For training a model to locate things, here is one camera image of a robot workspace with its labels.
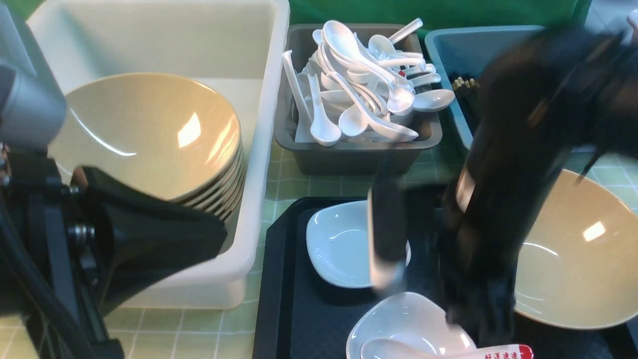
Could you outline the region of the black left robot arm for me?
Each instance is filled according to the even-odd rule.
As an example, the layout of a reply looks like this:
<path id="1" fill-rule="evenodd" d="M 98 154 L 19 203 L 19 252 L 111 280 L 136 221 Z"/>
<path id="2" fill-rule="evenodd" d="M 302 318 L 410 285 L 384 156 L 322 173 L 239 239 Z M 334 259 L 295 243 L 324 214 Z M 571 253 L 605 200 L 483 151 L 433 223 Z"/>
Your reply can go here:
<path id="1" fill-rule="evenodd" d="M 47 147 L 67 102 L 25 20 L 1 5 L 1 315 L 41 359 L 123 359 L 104 317 L 215 258 L 218 216 L 137 191 L 94 166 L 64 184 Z"/>

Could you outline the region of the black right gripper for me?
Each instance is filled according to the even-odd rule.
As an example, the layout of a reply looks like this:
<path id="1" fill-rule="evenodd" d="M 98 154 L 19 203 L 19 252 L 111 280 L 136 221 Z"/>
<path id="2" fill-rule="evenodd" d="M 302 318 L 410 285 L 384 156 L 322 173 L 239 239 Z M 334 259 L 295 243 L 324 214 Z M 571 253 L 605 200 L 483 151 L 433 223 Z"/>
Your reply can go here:
<path id="1" fill-rule="evenodd" d="M 519 252 L 569 150 L 547 134 L 552 95 L 481 98 L 481 123 L 442 202 L 438 272 L 446 320 L 479 345 L 513 336 Z M 369 275 L 374 292 L 401 292 L 407 263 L 403 191 L 385 155 L 368 191 Z"/>

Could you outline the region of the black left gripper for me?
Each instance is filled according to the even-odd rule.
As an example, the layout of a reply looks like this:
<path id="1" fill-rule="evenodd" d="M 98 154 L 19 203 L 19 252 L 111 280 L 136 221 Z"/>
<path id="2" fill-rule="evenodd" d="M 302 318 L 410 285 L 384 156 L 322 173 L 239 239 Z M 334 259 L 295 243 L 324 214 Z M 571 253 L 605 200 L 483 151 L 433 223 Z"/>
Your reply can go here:
<path id="1" fill-rule="evenodd" d="M 86 244 L 103 314 L 221 252 L 227 232 L 214 214 L 134 190 L 92 166 L 75 169 L 75 186 L 82 218 L 93 228 Z"/>

